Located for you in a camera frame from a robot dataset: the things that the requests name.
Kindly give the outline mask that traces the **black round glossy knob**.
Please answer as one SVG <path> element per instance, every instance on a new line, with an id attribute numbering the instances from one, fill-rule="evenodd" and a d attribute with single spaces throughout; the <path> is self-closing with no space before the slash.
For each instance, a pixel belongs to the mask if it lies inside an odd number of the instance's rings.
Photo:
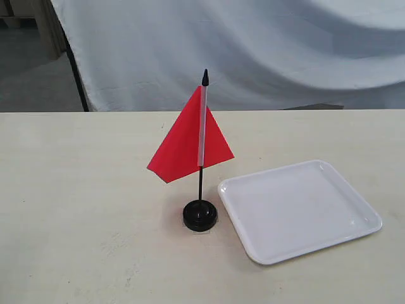
<path id="1" fill-rule="evenodd" d="M 183 209 L 183 222 L 195 232 L 210 230 L 218 219 L 216 207 L 209 201 L 197 199 L 189 202 Z"/>

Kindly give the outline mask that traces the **wooden crate in background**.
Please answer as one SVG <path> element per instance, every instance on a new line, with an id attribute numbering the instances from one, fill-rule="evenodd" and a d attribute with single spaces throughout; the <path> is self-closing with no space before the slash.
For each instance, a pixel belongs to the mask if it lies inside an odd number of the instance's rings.
<path id="1" fill-rule="evenodd" d="M 1 0 L 1 20 L 9 29 L 18 29 L 25 20 L 34 20 L 42 45 L 52 60 L 66 51 L 65 35 L 51 1 Z"/>

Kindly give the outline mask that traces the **white backdrop cloth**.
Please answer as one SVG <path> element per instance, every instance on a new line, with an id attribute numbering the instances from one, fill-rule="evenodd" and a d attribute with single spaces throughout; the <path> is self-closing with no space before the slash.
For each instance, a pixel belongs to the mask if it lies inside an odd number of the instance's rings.
<path id="1" fill-rule="evenodd" d="M 54 1 L 96 111 L 404 107 L 403 1 Z"/>

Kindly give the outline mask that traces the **red flag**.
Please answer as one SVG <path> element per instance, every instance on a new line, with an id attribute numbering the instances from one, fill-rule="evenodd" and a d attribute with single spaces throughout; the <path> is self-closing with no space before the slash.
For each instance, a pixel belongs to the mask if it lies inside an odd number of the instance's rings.
<path id="1" fill-rule="evenodd" d="M 234 158 L 208 107 L 209 76 L 199 85 L 155 152 L 147 169 L 170 183 L 199 173 L 198 199 L 202 199 L 203 169 Z"/>

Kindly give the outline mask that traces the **black backdrop stand pole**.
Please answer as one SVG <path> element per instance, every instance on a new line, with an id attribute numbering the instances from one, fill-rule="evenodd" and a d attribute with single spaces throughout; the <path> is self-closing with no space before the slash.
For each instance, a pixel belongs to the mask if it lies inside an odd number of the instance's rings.
<path id="1" fill-rule="evenodd" d="M 66 54 L 67 54 L 67 57 L 68 57 L 68 60 L 69 60 L 69 63 L 70 63 L 71 69 L 72 69 L 73 78 L 75 80 L 75 84 L 76 84 L 78 95 L 79 95 L 79 98 L 80 98 L 80 101 L 82 104 L 82 108 L 85 112 L 89 112 L 90 108 L 89 108 L 89 105 L 87 102 L 87 95 L 85 93 L 84 85 L 82 83 L 82 78 L 80 76 L 77 62 L 75 60 L 72 48 L 70 46 L 70 43 L 68 41 L 68 38 L 67 38 L 64 30 L 63 30 L 63 37 L 64 37 L 65 45 L 66 45 Z"/>

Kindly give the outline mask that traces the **white rectangular plastic tray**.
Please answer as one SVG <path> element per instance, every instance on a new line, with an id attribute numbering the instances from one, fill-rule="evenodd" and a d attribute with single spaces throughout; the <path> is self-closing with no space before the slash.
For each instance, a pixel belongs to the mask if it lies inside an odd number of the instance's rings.
<path id="1" fill-rule="evenodd" d="M 247 256 L 260 265 L 368 236 L 382 218 L 328 162 L 226 179 L 218 194 Z"/>

